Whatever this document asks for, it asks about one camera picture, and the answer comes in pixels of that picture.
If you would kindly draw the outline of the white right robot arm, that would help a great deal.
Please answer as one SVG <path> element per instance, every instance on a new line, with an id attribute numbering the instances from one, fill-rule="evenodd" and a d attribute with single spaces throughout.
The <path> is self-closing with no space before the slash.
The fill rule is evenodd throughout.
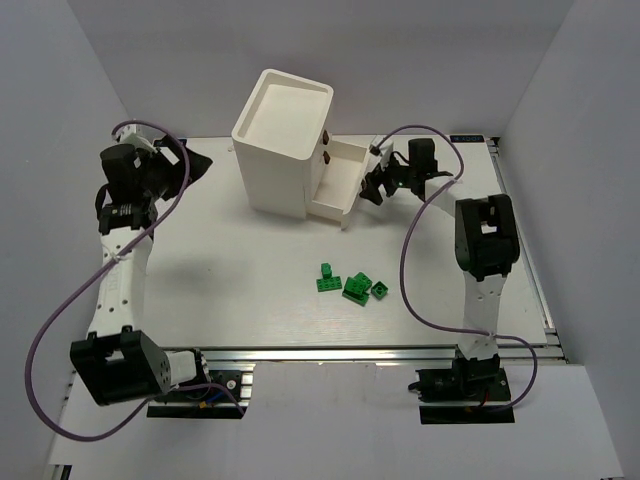
<path id="1" fill-rule="evenodd" d="M 460 328 L 440 329 L 459 335 L 464 359 L 492 360 L 498 354 L 502 290 L 520 256 L 512 200 L 506 194 L 480 195 L 442 170 L 433 139 L 412 139 L 408 146 L 408 158 L 391 146 L 369 147 L 379 162 L 364 176 L 359 196 L 380 205 L 404 188 L 454 219 L 454 254 L 465 286 L 463 320 Z"/>

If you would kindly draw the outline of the aluminium right rail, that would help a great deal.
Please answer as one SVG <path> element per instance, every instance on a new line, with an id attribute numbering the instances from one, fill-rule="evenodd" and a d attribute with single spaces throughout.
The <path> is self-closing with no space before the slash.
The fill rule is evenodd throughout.
<path id="1" fill-rule="evenodd" d="M 494 172 L 496 175 L 497 182 L 500 186 L 500 189 L 503 193 L 510 195 L 514 198 L 514 190 L 509 185 L 506 180 L 505 174 L 501 168 L 502 166 L 502 157 L 501 150 L 499 146 L 501 138 L 500 137 L 489 137 L 486 140 L 489 156 L 491 158 L 491 162 L 494 168 Z M 563 362 L 565 364 L 569 363 L 569 359 L 566 356 L 563 345 L 561 343 L 561 339 L 559 337 L 555 322 L 553 320 L 552 314 L 549 310 L 549 305 L 547 302 L 547 298 L 544 292 L 544 289 L 541 285 L 540 278 L 530 255 L 529 242 L 526 239 L 524 231 L 521 228 L 521 215 L 517 208 L 514 206 L 515 219 L 518 228 L 519 238 L 521 240 L 521 258 L 524 265 L 524 270 L 526 272 L 529 286 L 533 292 L 534 299 L 537 304 L 537 309 L 541 316 L 541 320 L 544 326 L 545 336 L 547 339 L 547 348 L 553 348 L 558 350 L 558 353 L 551 357 L 549 354 L 544 356 L 544 363 L 551 363 L 552 361 Z"/>

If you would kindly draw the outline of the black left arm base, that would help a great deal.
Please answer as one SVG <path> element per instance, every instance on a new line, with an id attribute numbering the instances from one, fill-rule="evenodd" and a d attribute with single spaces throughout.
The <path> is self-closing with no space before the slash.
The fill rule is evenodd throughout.
<path id="1" fill-rule="evenodd" d="M 180 420 L 240 420 L 246 413 L 253 386 L 254 364 L 214 361 L 208 365 L 209 383 L 189 391 L 173 390 L 149 403 L 146 417 Z"/>

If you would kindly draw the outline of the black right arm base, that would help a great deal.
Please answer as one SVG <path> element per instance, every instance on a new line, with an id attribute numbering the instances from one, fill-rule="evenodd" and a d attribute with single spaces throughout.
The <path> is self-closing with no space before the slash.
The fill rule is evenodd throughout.
<path id="1" fill-rule="evenodd" d="M 446 369 L 420 369 L 408 391 L 418 396 L 423 425 L 513 424 L 511 391 L 500 357 L 467 360 Z"/>

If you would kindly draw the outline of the green 2x2 lego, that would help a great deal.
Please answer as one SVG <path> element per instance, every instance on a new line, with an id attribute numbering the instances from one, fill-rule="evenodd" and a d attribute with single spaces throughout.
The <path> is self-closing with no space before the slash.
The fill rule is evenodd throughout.
<path id="1" fill-rule="evenodd" d="M 372 286 L 371 279 L 363 272 L 357 273 L 353 277 L 348 277 L 344 290 L 353 295 L 365 295 Z"/>
<path id="2" fill-rule="evenodd" d="M 370 294 L 377 300 L 382 300 L 388 295 L 389 288 L 381 281 L 376 282 L 370 288 Z"/>

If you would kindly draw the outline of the green 2x3 lego plate brick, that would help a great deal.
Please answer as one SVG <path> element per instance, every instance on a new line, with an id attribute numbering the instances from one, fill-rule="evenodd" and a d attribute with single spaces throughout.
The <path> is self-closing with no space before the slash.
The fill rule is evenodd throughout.
<path id="1" fill-rule="evenodd" d="M 365 306 L 369 300 L 369 294 L 368 293 L 363 293 L 363 294 L 354 294 L 352 292 L 349 291 L 343 291 L 342 292 L 342 296 L 360 306 Z"/>

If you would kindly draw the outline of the white drawer cabinet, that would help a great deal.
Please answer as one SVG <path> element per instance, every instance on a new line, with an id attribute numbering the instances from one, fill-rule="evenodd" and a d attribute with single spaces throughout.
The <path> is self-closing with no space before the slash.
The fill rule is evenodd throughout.
<path id="1" fill-rule="evenodd" d="M 333 95 L 331 86 L 290 73 L 260 74 L 231 134 L 253 209 L 306 217 Z"/>

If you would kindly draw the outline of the small green lego brick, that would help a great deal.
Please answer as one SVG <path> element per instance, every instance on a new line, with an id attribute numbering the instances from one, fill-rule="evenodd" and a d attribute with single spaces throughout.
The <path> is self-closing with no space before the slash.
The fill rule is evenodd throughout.
<path id="1" fill-rule="evenodd" d="M 328 262 L 321 264 L 321 275 L 323 279 L 330 279 L 333 277 L 332 267 Z"/>

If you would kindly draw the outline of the green 2x2 lego brick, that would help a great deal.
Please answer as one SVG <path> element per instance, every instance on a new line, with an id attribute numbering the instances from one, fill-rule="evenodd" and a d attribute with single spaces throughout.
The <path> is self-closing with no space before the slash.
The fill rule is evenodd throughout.
<path id="1" fill-rule="evenodd" d="M 343 288 L 340 276 L 319 278 L 316 280 L 316 288 L 319 293 L 341 290 Z"/>

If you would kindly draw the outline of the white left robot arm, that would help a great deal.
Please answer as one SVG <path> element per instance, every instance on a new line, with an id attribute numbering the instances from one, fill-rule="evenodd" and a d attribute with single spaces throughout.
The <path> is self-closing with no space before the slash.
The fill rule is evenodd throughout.
<path id="1" fill-rule="evenodd" d="M 146 269 L 158 219 L 156 203 L 200 179 L 210 158 L 181 140 L 159 146 L 118 143 L 100 154 L 107 182 L 96 195 L 103 264 L 96 310 L 87 336 L 75 341 L 70 359 L 100 406 L 154 398 L 182 385 L 206 383 L 208 369 L 195 348 L 168 352 L 140 328 Z"/>

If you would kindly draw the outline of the aluminium front rail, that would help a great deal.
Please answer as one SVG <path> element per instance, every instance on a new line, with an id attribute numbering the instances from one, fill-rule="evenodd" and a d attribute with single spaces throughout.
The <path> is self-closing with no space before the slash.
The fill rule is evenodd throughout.
<path id="1" fill-rule="evenodd" d="M 534 348 L 539 360 L 564 360 L 559 346 Z M 410 361 L 452 360 L 453 348 L 406 348 L 406 349 L 289 349 L 289 350 L 202 350 L 208 361 L 239 362 L 283 362 L 283 361 Z M 501 359 L 530 360 L 532 354 L 526 347 L 502 347 Z"/>

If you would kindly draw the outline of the aluminium rail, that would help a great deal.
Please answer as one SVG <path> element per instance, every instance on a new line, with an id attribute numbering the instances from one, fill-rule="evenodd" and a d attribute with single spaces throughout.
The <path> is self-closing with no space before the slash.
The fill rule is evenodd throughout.
<path id="1" fill-rule="evenodd" d="M 496 175 L 497 182 L 500 186 L 500 189 L 503 193 L 510 195 L 514 198 L 514 190 L 509 185 L 506 180 L 505 174 L 501 168 L 502 166 L 502 157 L 501 150 L 499 146 L 501 138 L 500 137 L 489 137 L 486 140 L 489 156 L 491 158 L 491 162 L 494 168 L 494 172 Z M 545 336 L 547 339 L 547 348 L 553 348 L 558 350 L 558 353 L 551 357 L 549 354 L 544 356 L 544 363 L 551 363 L 552 361 L 563 362 L 565 364 L 569 363 L 569 359 L 566 356 L 563 345 L 561 343 L 561 339 L 559 337 L 555 322 L 553 320 L 552 314 L 549 310 L 549 305 L 547 302 L 547 298 L 544 292 L 544 289 L 541 285 L 540 278 L 530 255 L 529 242 L 526 239 L 524 231 L 521 228 L 521 215 L 517 208 L 514 206 L 515 219 L 518 228 L 519 238 L 521 240 L 521 258 L 524 265 L 524 270 L 526 272 L 529 286 L 533 292 L 534 299 L 537 304 L 537 309 L 541 316 L 541 320 L 544 326 Z"/>
<path id="2" fill-rule="evenodd" d="M 539 360 L 564 360 L 559 346 L 534 348 Z M 452 360 L 453 348 L 406 348 L 406 349 L 289 349 L 289 350 L 202 350 L 208 361 L 239 362 L 283 362 L 283 361 L 410 361 Z M 526 347 L 502 347 L 501 359 L 530 360 L 532 354 Z"/>

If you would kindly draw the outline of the blue label sticker right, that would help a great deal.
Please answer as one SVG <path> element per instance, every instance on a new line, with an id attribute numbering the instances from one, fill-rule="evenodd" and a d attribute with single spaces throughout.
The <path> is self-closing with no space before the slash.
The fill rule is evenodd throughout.
<path id="1" fill-rule="evenodd" d="M 452 143 L 484 143 L 485 138 L 480 134 L 456 134 L 449 136 Z"/>

